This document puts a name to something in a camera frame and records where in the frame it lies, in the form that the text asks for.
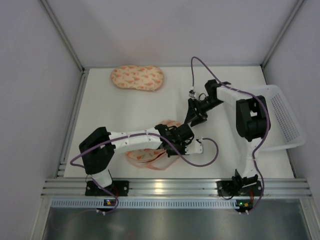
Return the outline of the pink mesh laundry bag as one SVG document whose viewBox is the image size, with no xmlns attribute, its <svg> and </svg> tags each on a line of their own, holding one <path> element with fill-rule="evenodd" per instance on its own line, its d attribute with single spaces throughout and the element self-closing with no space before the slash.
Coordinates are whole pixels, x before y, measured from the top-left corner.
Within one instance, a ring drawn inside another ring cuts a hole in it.
<svg viewBox="0 0 320 240">
<path fill-rule="evenodd" d="M 123 65 L 111 72 L 110 79 L 121 89 L 154 92 L 164 84 L 165 75 L 155 65 Z"/>
<path fill-rule="evenodd" d="M 128 162 L 141 169 L 165 171 L 180 157 L 178 155 L 168 156 L 165 149 L 138 149 L 125 153 Z"/>
</svg>

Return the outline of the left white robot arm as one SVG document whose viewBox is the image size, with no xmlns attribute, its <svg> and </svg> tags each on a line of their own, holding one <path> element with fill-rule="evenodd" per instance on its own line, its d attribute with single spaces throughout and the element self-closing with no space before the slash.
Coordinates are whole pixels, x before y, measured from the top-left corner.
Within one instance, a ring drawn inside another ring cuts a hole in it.
<svg viewBox="0 0 320 240">
<path fill-rule="evenodd" d="M 133 132 L 109 132 L 105 127 L 93 131 L 79 145 L 85 173 L 100 188 L 112 185 L 108 165 L 115 155 L 142 149 L 164 149 L 169 156 L 185 155 L 195 135 L 188 124 L 153 128 Z"/>
</svg>

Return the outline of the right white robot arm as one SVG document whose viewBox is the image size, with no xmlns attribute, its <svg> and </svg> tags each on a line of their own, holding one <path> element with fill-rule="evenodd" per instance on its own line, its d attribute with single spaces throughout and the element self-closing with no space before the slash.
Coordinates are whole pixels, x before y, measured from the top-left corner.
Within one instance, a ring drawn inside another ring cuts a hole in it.
<svg viewBox="0 0 320 240">
<path fill-rule="evenodd" d="M 208 119 L 208 111 L 225 104 L 231 131 L 240 154 L 239 172 L 242 176 L 256 174 L 255 164 L 259 148 L 271 128 L 265 97 L 233 88 L 231 83 L 215 79 L 207 81 L 205 90 L 206 96 L 200 99 L 196 97 L 194 87 L 191 87 L 184 122 L 191 127 L 202 124 Z"/>
</svg>

